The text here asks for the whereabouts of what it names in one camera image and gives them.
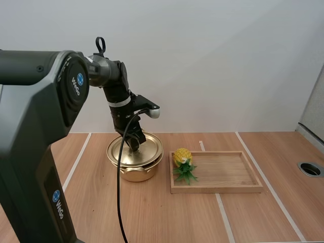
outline gold pot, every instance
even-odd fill
[[[158,163],[162,160],[162,157],[163,152],[157,160],[144,167],[120,168],[120,177],[122,177],[124,180],[132,182],[146,181],[156,174]]]
[[[154,134],[143,132],[146,142],[133,152],[127,144],[123,146],[120,162],[120,176],[132,182],[146,181],[157,171],[163,157],[161,140]],[[107,157],[117,167],[121,137],[115,138],[107,148]]]

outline blue circular logo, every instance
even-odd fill
[[[54,193],[53,193],[53,202],[56,203],[59,200],[59,198],[60,198],[60,191],[59,190],[54,191]]]
[[[83,75],[81,73],[79,73],[76,77],[77,79],[77,83],[81,86],[83,85]]]

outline black handle loop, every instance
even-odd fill
[[[97,37],[96,38],[96,46],[98,48],[99,53],[101,53],[101,54],[105,53],[105,51],[106,51],[106,43],[105,43],[104,38]]]

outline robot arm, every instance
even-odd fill
[[[96,39],[99,53],[86,58],[89,72],[90,85],[103,89],[108,101],[115,130],[124,134],[125,127],[135,111],[147,109],[147,115],[151,118],[159,117],[159,107],[141,95],[135,95],[129,90],[127,71],[123,62],[110,61],[104,58],[106,49],[103,38]],[[133,119],[126,136],[126,143],[133,150],[145,142],[145,136],[139,124],[140,117]]]
[[[125,65],[103,51],[88,58],[73,51],[0,50],[0,203],[21,242],[81,242],[50,145],[67,136],[90,85],[104,90],[120,134],[136,110],[159,115],[157,105],[129,91]],[[134,119],[127,143],[136,150],[143,142]]]

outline wooden tray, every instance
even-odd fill
[[[260,193],[262,184],[242,151],[192,151],[196,169],[192,174],[198,181],[175,181],[176,167],[170,152],[171,193]]]

